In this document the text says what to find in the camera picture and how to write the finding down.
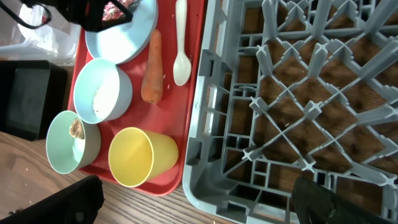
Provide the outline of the mint green bowl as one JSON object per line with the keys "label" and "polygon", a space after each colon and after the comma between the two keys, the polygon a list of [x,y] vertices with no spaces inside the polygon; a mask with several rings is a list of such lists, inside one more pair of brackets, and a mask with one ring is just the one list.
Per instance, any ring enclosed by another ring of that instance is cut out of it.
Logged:
{"label": "mint green bowl", "polygon": [[[74,121],[80,123],[84,138],[70,134]],[[100,130],[95,124],[88,124],[73,111],[62,111],[50,124],[46,138],[47,159],[53,170],[59,174],[69,174],[91,164],[101,147]]]}

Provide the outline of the large light blue plate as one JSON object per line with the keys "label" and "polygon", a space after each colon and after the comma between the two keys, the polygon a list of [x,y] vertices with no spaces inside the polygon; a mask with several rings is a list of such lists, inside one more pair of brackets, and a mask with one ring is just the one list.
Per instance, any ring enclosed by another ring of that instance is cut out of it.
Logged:
{"label": "large light blue plate", "polygon": [[132,21],[101,32],[85,32],[86,46],[93,58],[104,58],[115,64],[137,57],[147,46],[159,15],[156,0],[139,1]]}

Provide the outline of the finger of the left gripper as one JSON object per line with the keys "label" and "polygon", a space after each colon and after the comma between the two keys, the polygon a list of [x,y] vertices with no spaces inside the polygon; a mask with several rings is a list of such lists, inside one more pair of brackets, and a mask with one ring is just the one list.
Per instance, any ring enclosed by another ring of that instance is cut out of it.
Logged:
{"label": "finger of the left gripper", "polygon": [[[114,3],[124,13],[119,19],[102,21],[104,7],[108,2]],[[38,25],[31,25],[20,20],[20,25],[28,29],[38,29],[52,20],[48,7],[54,7],[68,22],[78,24],[88,32],[101,32],[114,26],[132,21],[133,13],[127,10],[118,0],[38,0],[22,1],[28,7],[41,6],[47,13],[45,20]]]}

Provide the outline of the yellow plastic cup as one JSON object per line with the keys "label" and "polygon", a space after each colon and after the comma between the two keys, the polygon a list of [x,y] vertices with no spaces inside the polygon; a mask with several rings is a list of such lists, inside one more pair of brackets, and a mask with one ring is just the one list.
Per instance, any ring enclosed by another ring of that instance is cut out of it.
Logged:
{"label": "yellow plastic cup", "polygon": [[111,141],[108,163],[114,179],[133,188],[171,169],[178,155],[177,143],[170,136],[130,127]]}

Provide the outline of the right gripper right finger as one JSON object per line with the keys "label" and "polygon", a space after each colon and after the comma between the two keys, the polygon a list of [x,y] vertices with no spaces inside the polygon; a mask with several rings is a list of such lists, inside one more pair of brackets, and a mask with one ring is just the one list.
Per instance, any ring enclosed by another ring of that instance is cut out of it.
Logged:
{"label": "right gripper right finger", "polygon": [[370,183],[341,179],[334,193],[304,177],[296,179],[292,192],[300,223],[389,223],[375,214],[381,191]]}

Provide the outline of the white rice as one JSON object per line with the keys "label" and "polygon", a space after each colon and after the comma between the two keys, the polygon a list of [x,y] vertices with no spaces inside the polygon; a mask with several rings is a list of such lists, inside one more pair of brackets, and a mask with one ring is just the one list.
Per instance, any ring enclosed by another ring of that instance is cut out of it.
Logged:
{"label": "white rice", "polygon": [[117,100],[117,94],[111,84],[103,84],[93,98],[93,111],[99,119],[105,119],[111,113]]}

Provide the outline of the red snack wrapper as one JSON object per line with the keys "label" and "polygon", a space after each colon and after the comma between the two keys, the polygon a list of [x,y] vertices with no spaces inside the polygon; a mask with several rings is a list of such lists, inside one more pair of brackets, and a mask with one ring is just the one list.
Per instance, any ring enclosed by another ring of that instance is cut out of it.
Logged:
{"label": "red snack wrapper", "polygon": [[[126,7],[127,10],[131,13],[133,13],[137,9],[140,3],[140,1],[137,0],[118,0],[118,2]],[[124,13],[122,12],[122,10],[115,6],[114,3],[112,3],[111,1],[108,2],[104,7],[102,21],[115,20],[119,19],[120,17],[124,17]]]}

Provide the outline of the brown food scrap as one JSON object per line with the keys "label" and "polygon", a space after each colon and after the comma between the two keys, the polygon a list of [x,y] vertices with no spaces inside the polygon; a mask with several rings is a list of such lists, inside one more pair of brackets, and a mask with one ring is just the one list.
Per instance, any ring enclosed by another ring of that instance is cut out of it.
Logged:
{"label": "brown food scrap", "polygon": [[75,118],[74,121],[72,122],[70,129],[69,129],[69,134],[71,137],[76,138],[76,139],[84,139],[85,138],[85,132],[83,128],[83,124],[78,118]]}

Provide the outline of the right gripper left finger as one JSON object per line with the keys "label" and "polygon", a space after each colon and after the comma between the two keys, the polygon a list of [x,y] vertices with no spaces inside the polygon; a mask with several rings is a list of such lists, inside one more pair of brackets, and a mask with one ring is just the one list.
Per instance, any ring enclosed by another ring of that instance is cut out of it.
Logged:
{"label": "right gripper left finger", "polygon": [[103,183],[89,175],[34,205],[9,212],[1,224],[92,224],[103,203]]}

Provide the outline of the orange carrot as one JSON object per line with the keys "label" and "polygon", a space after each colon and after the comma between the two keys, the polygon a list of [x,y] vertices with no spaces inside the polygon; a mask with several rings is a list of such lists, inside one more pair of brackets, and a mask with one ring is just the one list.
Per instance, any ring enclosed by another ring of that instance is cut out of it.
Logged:
{"label": "orange carrot", "polygon": [[150,37],[147,68],[141,86],[145,102],[157,103],[162,99],[163,75],[161,33],[155,29]]}

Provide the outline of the light blue bowl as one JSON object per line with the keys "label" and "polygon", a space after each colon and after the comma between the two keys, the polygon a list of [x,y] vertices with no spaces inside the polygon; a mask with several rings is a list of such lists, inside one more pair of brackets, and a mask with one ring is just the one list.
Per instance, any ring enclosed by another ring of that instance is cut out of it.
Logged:
{"label": "light blue bowl", "polygon": [[98,124],[121,117],[132,101],[131,79],[116,64],[103,58],[88,62],[78,74],[73,102],[79,117]]}

